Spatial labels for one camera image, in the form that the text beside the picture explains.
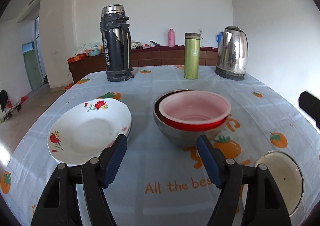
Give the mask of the pink floral rim plate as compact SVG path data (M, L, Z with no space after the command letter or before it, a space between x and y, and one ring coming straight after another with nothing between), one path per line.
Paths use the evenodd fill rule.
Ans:
M130 136L131 128L132 128L132 125L130 125L130 126L128 127L128 129L125 131L125 136L126 136L127 138Z

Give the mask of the light blue persimmon tablecloth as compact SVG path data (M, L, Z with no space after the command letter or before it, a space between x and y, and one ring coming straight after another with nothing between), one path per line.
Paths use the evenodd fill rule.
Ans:
M21 225L30 225L41 193L57 166L47 147L54 122L74 106L119 93L132 114L128 148L114 182L105 190L119 225L206 225L218 198L195 150L172 144L153 119L152 106L175 89L212 91L231 103L231 119L222 132L239 163L255 164L275 150L272 140L286 138L282 152L299 165L304 195L292 224L299 225L319 201L319 133L288 101L252 76L224 79L201 66L188 80L176 66L143 67L126 82L109 82L106 73L85 77L58 98L26 133L6 168L10 190L4 200Z

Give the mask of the dark wooden sideboard cabinet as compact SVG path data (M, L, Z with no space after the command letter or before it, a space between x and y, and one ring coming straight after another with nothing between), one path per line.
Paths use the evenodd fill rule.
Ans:
M185 46L159 46L151 48L136 48L131 50L130 61L132 67L183 65ZM217 62L217 48L201 47L199 65L215 66ZM68 60L69 71L73 82L77 83L89 73L105 71L104 54L89 57L81 54Z

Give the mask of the blue kettle on cabinet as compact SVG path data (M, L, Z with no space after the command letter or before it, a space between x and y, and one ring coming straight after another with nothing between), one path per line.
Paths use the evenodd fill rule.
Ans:
M220 32L218 35L216 35L216 42L217 42L217 45L219 46L219 43L221 41L221 38L222 38L222 32Z

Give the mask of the large black thermos flask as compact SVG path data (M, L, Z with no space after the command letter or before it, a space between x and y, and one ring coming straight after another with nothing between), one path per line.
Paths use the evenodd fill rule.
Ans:
M130 64L131 35L129 17L124 6L114 4L102 9L100 32L106 63L107 79L123 82L134 77Z

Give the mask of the teal basin on cabinet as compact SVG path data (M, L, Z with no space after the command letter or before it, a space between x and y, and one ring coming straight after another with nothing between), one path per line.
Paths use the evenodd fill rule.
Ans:
M88 53L89 57L98 56L99 54L101 54L100 49L95 49L95 50L92 50Z

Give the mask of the green thermos bottle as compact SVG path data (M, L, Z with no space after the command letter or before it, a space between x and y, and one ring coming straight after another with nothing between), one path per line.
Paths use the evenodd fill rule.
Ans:
M185 33L184 77L186 79L198 78L200 61L200 39L200 34L188 32Z

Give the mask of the stainless steel electric kettle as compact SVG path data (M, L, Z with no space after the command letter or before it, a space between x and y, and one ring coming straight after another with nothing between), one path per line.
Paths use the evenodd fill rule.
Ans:
M244 31L228 26L221 32L215 73L231 80L244 80L248 59L248 40Z

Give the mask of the green door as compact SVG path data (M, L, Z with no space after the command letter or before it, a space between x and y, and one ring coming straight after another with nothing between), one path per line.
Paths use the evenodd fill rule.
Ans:
M30 87L35 91L43 85L44 81L34 42L23 44L22 52Z

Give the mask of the red flower white plate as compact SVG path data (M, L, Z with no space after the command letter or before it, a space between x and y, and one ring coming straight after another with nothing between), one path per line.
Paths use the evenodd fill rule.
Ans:
M132 123L128 106L113 98L94 99L65 112L49 131L50 155L68 166L84 164L110 147Z

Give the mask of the red pink plastic bowl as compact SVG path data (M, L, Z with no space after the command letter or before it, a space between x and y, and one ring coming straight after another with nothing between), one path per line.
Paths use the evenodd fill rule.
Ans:
M231 104L223 96L201 90L173 93L159 103L162 121L182 131L208 131L223 124Z

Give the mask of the stainless steel bowl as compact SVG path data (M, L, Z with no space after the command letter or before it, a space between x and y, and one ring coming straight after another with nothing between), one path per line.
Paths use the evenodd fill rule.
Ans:
M208 130L208 131L196 131L196 132L182 131L182 130L178 130L178 129L175 129L175 128L172 128L172 127L166 125L162 121L161 114L159 112L160 101L163 100L165 97L172 95L173 93L180 92L180 91L187 91L187 90L191 90L191 89L174 90L174 91L166 92L165 94L159 96L153 104L153 117L154 117L154 120L155 120L157 126L161 130L161 132L170 141L174 142L177 145L183 146L183 147L193 147L196 144L196 139L200 135L206 135L209 138L209 140L213 140L214 138L216 138L216 136L221 131L223 131L223 129L225 128L229 116L223 122L222 125L220 125L219 127L215 128L215 129Z

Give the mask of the pink thermos bottle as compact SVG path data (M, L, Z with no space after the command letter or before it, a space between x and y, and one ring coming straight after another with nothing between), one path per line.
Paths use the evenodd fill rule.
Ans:
M169 29L168 31L168 46L174 47L175 46L175 32L173 29Z

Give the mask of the white enamel bowl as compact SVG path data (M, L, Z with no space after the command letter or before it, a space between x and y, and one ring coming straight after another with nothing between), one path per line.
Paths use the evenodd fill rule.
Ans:
M268 151L260 156L254 166L264 164L271 172L284 199L290 216L298 209L304 193L304 178L298 163L288 154Z

